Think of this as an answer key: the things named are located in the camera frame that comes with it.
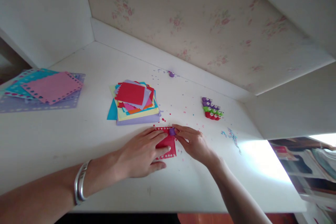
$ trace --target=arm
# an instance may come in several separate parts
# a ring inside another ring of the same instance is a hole
[[[234,223],[267,223],[270,220],[256,201],[206,143],[203,134],[190,127],[173,124],[177,140],[194,159],[204,164],[218,185],[224,203]]]
[[[89,163],[83,185],[88,197],[128,177],[145,177],[164,169],[156,157],[170,150],[155,149],[166,136],[149,128],[133,137],[123,148]],[[18,187],[0,196],[0,223],[54,223],[75,206],[76,165]]]

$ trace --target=floral wallpaper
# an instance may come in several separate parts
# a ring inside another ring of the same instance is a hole
[[[335,60],[267,0],[89,0],[92,16],[260,94]]]

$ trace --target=purple perforated card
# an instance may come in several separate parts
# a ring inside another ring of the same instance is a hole
[[[84,82],[84,73],[73,73],[73,75],[81,82]],[[58,109],[72,109],[77,107],[78,99],[68,99],[59,101],[53,105],[49,104],[32,104],[26,103],[24,99],[5,96],[0,98],[0,113],[14,113],[14,112],[26,112],[26,111],[40,111],[40,110],[58,110]]]

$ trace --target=green punch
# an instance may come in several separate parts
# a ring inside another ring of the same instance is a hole
[[[203,107],[205,112],[210,112],[211,108],[210,107]]]

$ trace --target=sunlight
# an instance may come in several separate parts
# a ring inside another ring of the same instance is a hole
[[[323,134],[323,135],[312,135],[310,138],[314,138],[317,141],[336,146],[336,133],[333,134]]]
[[[292,183],[267,141],[251,140],[241,143],[243,153],[253,169],[278,181]]]

